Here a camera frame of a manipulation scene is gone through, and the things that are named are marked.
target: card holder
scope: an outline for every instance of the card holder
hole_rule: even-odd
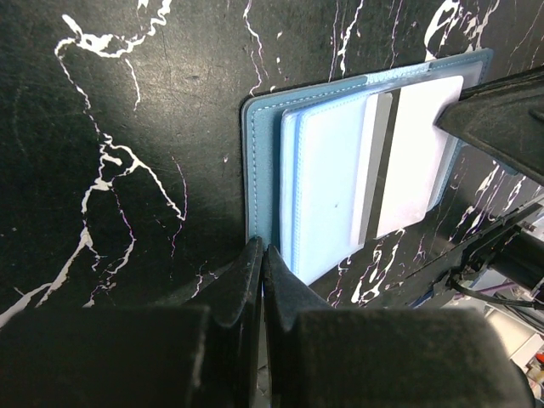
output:
[[[298,110],[281,127],[280,249],[312,281],[354,251],[349,242],[367,92]]]
[[[280,225],[289,222],[283,214],[280,214],[280,201],[284,199],[282,191],[285,190],[281,186],[286,183],[285,179],[281,179],[281,129],[285,111],[296,111],[329,100],[349,97],[359,91],[387,90],[441,77],[462,76],[463,87],[470,87],[482,80],[490,58],[490,50],[480,50],[249,99],[241,113],[247,238],[259,235],[265,245],[273,243],[279,246]],[[297,123],[296,118],[289,126],[298,126]],[[436,191],[431,195],[429,208],[439,202],[444,179],[447,181],[448,166],[445,168],[444,177],[437,177],[437,180],[440,179],[442,182],[438,183]],[[288,250],[285,250],[285,255],[283,252],[282,249],[282,256],[289,256]],[[320,273],[325,273],[328,265],[323,264],[320,268],[322,269]],[[318,275],[304,281],[310,283],[316,277]]]

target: black marble surface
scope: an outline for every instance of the black marble surface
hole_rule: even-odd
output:
[[[527,70],[544,63],[544,3],[518,3],[3,1],[0,325],[25,307],[190,298],[244,245],[250,93],[480,47],[496,52],[488,79]],[[335,306],[409,304],[408,274],[538,189],[467,147],[424,221],[312,287]]]

